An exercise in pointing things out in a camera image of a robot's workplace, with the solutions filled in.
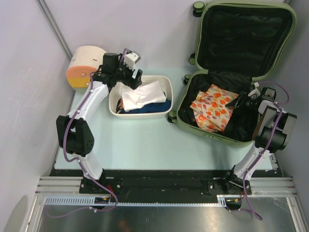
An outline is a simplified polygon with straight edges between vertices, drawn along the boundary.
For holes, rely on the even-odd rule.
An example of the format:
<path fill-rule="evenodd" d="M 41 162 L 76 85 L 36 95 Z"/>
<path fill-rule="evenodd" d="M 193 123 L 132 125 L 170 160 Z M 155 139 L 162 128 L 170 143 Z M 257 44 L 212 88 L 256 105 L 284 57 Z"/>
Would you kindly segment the plain white garment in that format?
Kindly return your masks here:
<path fill-rule="evenodd" d="M 135 90 L 123 86 L 119 89 L 123 108 L 126 112 L 141 109 L 150 103 L 163 103 L 166 95 L 159 81 L 137 87 Z"/>

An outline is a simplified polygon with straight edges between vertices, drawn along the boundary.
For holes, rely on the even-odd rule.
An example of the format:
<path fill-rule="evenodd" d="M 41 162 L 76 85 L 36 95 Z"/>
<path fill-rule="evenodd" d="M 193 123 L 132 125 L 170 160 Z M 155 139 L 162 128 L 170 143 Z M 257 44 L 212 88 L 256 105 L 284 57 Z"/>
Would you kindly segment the white rectangular plastic basin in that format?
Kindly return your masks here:
<path fill-rule="evenodd" d="M 119 82 L 109 93 L 109 110 L 110 112 L 121 119 L 146 119 L 146 118 L 158 118 L 164 117 L 168 114 L 173 107 L 173 90 L 170 80 L 165 76 L 160 75 L 143 75 L 141 77 L 142 85 L 146 85 L 151 82 L 159 81 L 166 97 L 172 101 L 172 105 L 169 110 L 161 113 L 153 114 L 117 114 L 115 112 L 118 100 L 121 98 L 119 94 L 120 87 L 125 86 L 123 83 Z"/>

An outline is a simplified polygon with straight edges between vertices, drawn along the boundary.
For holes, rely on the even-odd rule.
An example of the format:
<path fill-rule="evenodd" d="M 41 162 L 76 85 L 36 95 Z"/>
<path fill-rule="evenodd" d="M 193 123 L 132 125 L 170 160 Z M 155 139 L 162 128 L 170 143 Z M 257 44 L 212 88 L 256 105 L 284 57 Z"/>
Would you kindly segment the white orange patterned cloth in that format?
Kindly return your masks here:
<path fill-rule="evenodd" d="M 223 132 L 233 114 L 233 109 L 226 105 L 238 96 L 214 84 L 206 92 L 198 92 L 190 105 L 197 126 L 208 132 Z"/>

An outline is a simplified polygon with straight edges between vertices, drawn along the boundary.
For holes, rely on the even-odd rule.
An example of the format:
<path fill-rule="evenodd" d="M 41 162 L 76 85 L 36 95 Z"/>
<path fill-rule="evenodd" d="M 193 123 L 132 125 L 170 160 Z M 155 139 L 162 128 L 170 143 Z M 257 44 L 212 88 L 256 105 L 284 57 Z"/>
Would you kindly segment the navy blue garment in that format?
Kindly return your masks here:
<path fill-rule="evenodd" d="M 166 98 L 166 101 L 163 103 L 150 103 L 145 105 L 141 109 L 131 110 L 126 112 L 124 109 L 121 114 L 153 114 L 153 113 L 161 113 L 170 109 L 172 105 L 172 101 Z"/>

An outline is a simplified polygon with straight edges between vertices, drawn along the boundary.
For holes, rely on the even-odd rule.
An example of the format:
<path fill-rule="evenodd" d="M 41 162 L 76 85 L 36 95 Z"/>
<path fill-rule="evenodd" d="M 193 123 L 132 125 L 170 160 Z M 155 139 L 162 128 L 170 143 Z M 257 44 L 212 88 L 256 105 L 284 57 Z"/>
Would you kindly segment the green hard-shell suitcase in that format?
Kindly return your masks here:
<path fill-rule="evenodd" d="M 190 56 L 197 72 L 185 76 L 184 96 L 168 121 L 187 132 L 244 147 L 260 118 L 256 109 L 238 107 L 223 132 L 208 132 L 198 127 L 191 102 L 213 84 L 240 94 L 266 79 L 296 27 L 296 13 L 283 2 L 212 0 L 195 7 L 193 14 L 200 18 L 196 50 Z"/>

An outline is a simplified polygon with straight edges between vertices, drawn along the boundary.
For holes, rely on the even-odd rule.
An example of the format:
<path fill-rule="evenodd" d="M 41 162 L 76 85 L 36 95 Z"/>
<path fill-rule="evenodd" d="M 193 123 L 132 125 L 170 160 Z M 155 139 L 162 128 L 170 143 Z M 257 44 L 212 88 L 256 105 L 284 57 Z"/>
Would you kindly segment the cream drawer box orange fronts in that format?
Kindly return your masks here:
<path fill-rule="evenodd" d="M 66 71 L 67 82 L 73 89 L 88 88 L 90 73 L 98 69 L 103 62 L 106 51 L 97 46 L 78 47 Z"/>

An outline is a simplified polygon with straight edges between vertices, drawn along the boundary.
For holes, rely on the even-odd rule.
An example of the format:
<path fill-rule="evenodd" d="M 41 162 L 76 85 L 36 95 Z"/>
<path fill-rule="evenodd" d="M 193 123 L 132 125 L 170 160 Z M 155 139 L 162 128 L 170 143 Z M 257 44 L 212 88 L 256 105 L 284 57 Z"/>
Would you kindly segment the black white striped garment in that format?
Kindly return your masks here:
<path fill-rule="evenodd" d="M 120 113 L 122 112 L 122 110 L 123 110 L 123 99 L 120 98 L 120 99 L 118 100 L 118 102 L 117 102 L 115 112 L 116 112 L 117 114 L 120 114 Z"/>

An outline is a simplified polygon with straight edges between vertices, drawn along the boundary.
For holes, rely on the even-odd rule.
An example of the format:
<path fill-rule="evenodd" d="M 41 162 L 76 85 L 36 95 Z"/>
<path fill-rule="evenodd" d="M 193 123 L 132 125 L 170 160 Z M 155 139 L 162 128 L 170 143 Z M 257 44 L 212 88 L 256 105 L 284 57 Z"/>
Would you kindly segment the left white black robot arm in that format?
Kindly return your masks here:
<path fill-rule="evenodd" d="M 93 152 L 95 138 L 87 121 L 117 83 L 131 89 L 142 84 L 142 70 L 135 70 L 139 60 L 140 54 L 127 49 L 121 54 L 104 54 L 102 64 L 89 74 L 90 83 L 82 99 L 66 116 L 56 119 L 58 142 L 66 162 L 79 163 L 84 176 L 91 179 L 90 188 L 96 193 L 102 193 L 107 182 L 101 178 L 103 168 Z"/>

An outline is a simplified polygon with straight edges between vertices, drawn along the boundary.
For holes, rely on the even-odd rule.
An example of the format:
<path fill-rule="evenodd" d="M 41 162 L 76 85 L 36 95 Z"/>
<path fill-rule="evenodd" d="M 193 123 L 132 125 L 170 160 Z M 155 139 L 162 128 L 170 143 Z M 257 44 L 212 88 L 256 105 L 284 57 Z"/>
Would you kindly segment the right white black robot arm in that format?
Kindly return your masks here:
<path fill-rule="evenodd" d="M 224 177 L 223 189 L 228 194 L 234 194 L 239 189 L 246 189 L 257 165 L 287 146 L 292 135 L 297 116 L 284 111 L 275 102 L 276 90 L 264 87 L 256 88 L 250 93 L 242 92 L 238 98 L 226 105 L 227 108 L 248 108 L 261 114 L 253 132 L 253 145 L 246 156 Z"/>

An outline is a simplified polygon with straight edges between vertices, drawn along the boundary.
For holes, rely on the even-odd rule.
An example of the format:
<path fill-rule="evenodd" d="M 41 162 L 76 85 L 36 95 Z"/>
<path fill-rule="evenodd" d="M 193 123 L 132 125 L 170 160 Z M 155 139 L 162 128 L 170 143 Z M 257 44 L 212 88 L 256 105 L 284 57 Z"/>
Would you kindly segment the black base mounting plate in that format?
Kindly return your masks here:
<path fill-rule="evenodd" d="M 53 169 L 50 177 L 81 177 L 79 194 L 104 195 L 112 191 L 120 203 L 196 204 L 214 203 L 218 195 L 252 193 L 246 189 L 228 189 L 224 177 L 228 170 L 104 170 L 95 184 L 80 170 Z M 281 171 L 258 170 L 254 177 L 282 177 Z"/>

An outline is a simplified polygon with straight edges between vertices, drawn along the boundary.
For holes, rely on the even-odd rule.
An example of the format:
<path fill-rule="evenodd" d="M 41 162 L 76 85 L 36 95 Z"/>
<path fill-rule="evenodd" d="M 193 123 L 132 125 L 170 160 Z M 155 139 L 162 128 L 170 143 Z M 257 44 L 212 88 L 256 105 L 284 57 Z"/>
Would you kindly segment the aluminium frame rail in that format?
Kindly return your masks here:
<path fill-rule="evenodd" d="M 73 196 L 79 193 L 81 177 L 50 177 L 39 179 L 36 195 Z M 254 177 L 250 181 L 251 197 L 297 197 L 291 177 Z"/>

